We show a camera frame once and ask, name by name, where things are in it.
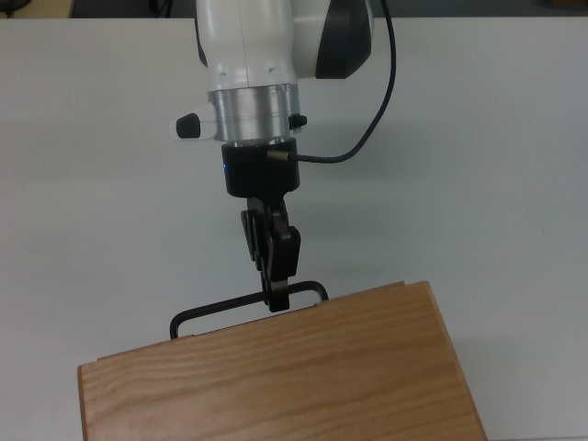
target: black mount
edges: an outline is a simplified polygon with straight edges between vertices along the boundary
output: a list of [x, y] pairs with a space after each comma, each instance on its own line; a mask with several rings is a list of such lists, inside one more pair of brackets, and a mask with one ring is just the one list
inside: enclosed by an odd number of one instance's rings
[[267, 146], [222, 146], [227, 191], [247, 199], [241, 220], [249, 254], [261, 274], [262, 291], [177, 314], [170, 325], [172, 339], [177, 338], [183, 322], [259, 301], [279, 312], [289, 309], [289, 296], [298, 292], [315, 291], [321, 300], [329, 299], [318, 282], [288, 285], [288, 278], [296, 276], [298, 269], [300, 233], [288, 222], [284, 196], [300, 186], [300, 173], [298, 162], [268, 158], [271, 150], [296, 153], [296, 140]]

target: black knob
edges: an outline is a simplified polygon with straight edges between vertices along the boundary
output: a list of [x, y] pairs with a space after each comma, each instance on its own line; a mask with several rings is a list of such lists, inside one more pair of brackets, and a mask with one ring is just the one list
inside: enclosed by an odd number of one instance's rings
[[290, 115], [290, 130], [299, 129], [306, 126], [309, 123], [309, 119], [300, 113]]

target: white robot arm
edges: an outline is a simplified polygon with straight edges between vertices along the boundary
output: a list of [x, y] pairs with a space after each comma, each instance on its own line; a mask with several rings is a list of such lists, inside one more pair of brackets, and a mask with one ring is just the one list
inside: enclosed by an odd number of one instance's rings
[[298, 155], [299, 78], [345, 79], [368, 59], [374, 20], [368, 0], [197, 0], [198, 54], [209, 70], [209, 103], [174, 121], [180, 140], [223, 143], [229, 194], [247, 199], [243, 228], [263, 291], [253, 297], [178, 314], [184, 320], [264, 300], [271, 311], [289, 308], [289, 294], [316, 282], [288, 285], [297, 272], [300, 233], [288, 222], [284, 196], [300, 185], [299, 161], [335, 163], [353, 156], [381, 119], [394, 86], [395, 41], [390, 11], [390, 82], [378, 115], [357, 146], [340, 157]]
[[209, 103], [175, 121], [177, 139], [265, 145], [306, 123], [298, 79], [347, 78], [371, 53], [367, 0], [197, 0]]

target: table surface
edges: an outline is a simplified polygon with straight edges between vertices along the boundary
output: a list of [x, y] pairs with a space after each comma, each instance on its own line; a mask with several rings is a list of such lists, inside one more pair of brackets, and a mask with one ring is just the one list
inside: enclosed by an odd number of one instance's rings
[[[303, 165], [287, 197], [297, 281], [336, 297], [430, 280], [490, 439], [587, 436], [588, 22], [395, 23], [374, 138], [347, 164]], [[168, 137], [206, 101], [193, 22], [7, 20], [0, 40], [0, 438], [80, 439], [77, 366], [162, 341], [176, 313], [259, 276], [219, 145]], [[302, 152], [360, 137], [385, 42], [378, 21], [352, 78], [300, 81]]]
[[486, 439], [427, 283], [109, 356], [78, 376], [85, 441]]

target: wooden box lid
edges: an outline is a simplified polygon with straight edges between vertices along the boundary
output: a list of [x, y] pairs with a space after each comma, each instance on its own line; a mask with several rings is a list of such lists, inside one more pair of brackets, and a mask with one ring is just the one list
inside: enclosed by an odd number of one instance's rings
[[427, 283], [78, 369], [85, 441], [485, 440]]

